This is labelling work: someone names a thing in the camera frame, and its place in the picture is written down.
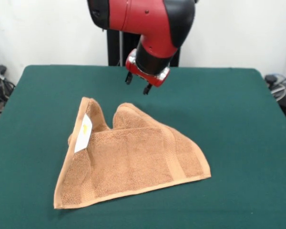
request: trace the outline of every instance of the folded towel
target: folded towel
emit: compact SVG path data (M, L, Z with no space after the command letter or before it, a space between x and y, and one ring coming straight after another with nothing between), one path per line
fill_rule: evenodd
M54 193L54 208L82 208L211 177L201 149L177 130L122 104L110 129L83 98Z

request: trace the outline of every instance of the green felt surface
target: green felt surface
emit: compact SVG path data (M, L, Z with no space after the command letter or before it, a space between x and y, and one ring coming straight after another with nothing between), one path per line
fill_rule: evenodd
M172 69L158 89L120 67L29 66L0 118L0 228L286 228L286 119L252 69ZM83 96L130 102L194 140L212 178L76 210L53 193Z

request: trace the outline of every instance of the white tag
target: white tag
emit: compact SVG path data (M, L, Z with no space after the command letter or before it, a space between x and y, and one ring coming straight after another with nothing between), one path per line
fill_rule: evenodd
M75 154L87 148L91 131L92 131L92 122L90 118L87 116L87 114L85 114L84 118L82 119L81 129L75 143L75 149L74 149Z

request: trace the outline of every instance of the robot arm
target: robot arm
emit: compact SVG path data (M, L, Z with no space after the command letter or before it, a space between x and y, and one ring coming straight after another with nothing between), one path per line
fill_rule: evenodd
M130 71L160 86L169 62L185 41L194 21L197 0L88 0L93 22L102 29L141 34L126 61Z

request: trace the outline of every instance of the table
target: table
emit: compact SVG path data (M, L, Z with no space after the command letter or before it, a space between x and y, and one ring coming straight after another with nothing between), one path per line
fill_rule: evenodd
M121 67L28 66L0 118L0 228L286 228L286 119L254 69L173 68L160 88ZM212 178L54 210L83 96L134 103L203 150Z

